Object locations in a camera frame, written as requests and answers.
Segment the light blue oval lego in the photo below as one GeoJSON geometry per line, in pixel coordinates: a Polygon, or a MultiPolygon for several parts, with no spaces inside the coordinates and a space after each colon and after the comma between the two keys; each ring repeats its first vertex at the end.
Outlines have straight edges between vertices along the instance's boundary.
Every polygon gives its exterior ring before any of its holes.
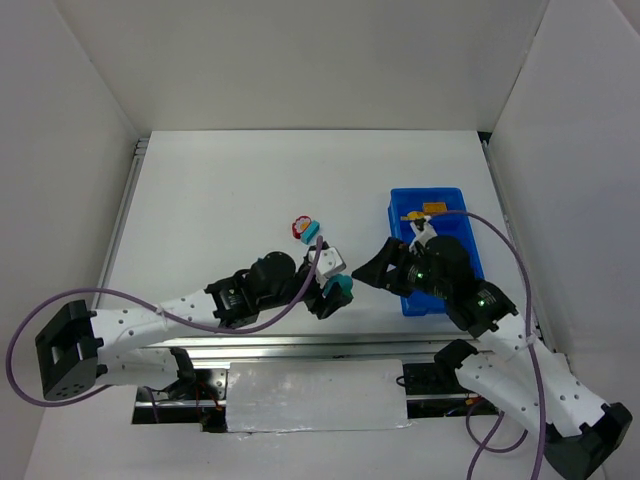
{"type": "Polygon", "coordinates": [[[330,292],[334,285],[338,285],[344,292],[351,292],[353,289],[353,280],[349,275],[337,274],[329,279],[325,285],[325,290],[330,292]]]}

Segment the yellow lego brick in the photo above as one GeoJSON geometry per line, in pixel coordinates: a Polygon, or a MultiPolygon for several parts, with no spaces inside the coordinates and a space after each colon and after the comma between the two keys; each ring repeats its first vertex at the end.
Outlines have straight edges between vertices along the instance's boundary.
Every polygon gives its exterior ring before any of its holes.
{"type": "Polygon", "coordinates": [[[400,217],[402,221],[415,221],[427,217],[427,214],[421,211],[411,211],[400,217]]]}

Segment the orange lego brick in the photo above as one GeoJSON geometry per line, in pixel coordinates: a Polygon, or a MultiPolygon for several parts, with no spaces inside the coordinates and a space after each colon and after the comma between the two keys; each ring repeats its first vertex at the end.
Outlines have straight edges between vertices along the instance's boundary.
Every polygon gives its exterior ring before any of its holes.
{"type": "Polygon", "coordinates": [[[422,206],[422,211],[427,215],[434,215],[446,212],[447,210],[448,208],[445,202],[425,202],[422,206]]]}

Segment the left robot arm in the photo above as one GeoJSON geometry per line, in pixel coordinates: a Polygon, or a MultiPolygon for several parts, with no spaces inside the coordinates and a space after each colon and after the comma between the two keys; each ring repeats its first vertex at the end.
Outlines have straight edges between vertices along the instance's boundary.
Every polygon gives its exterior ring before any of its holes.
{"type": "Polygon", "coordinates": [[[261,313],[282,319],[302,303],[323,320],[353,299],[353,281],[334,247],[309,248],[301,264],[275,251],[203,289],[161,303],[125,292],[121,309],[65,303],[35,339],[45,400],[64,403],[97,385],[140,385],[173,393],[195,381],[185,350],[151,345],[207,334],[248,335],[262,330],[261,313]]]}

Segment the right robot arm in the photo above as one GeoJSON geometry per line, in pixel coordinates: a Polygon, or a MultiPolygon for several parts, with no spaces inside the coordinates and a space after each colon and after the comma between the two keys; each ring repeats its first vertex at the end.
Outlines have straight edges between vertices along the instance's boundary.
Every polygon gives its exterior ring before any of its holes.
{"type": "Polygon", "coordinates": [[[421,292],[443,299],[449,319],[469,333],[488,357],[463,340],[436,355],[437,364],[543,440],[546,461],[565,479],[587,479],[620,446],[632,422],[621,403],[590,391],[535,334],[515,304],[479,279],[463,245],[436,236],[412,251],[390,237],[354,279],[407,297],[421,292]]]}

